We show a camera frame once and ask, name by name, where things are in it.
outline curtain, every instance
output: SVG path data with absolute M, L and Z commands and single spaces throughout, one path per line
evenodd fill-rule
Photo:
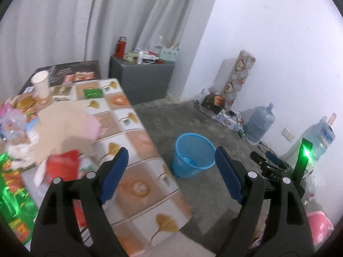
M 99 60 L 108 76 L 120 36 L 126 51 L 159 36 L 181 40 L 192 0 L 13 0 L 0 22 L 0 99 L 17 94 L 39 67 Z

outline blue trash can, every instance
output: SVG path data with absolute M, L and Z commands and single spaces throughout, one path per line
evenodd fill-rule
M 195 133 L 185 133 L 175 142 L 173 171 L 177 176 L 188 179 L 214 164 L 215 147 L 205 137 Z

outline green packet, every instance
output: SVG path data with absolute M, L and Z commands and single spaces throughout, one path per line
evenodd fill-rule
M 104 96 L 102 89 L 85 89 L 83 93 L 87 99 L 98 99 Z
M 0 155 L 0 211 L 17 238 L 26 244 L 31 240 L 38 208 L 24 186 L 18 170 L 11 170 L 7 153 Z

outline electrical outlet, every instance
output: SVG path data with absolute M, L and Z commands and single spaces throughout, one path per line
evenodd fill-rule
M 294 140 L 294 135 L 287 128 L 282 131 L 282 135 L 285 136 L 289 142 Z

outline white paper cup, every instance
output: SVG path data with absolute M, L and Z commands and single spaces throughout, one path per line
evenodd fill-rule
M 45 99 L 49 96 L 49 72 L 47 70 L 43 70 L 32 76 L 31 83 L 35 86 L 36 95 L 41 99 Z

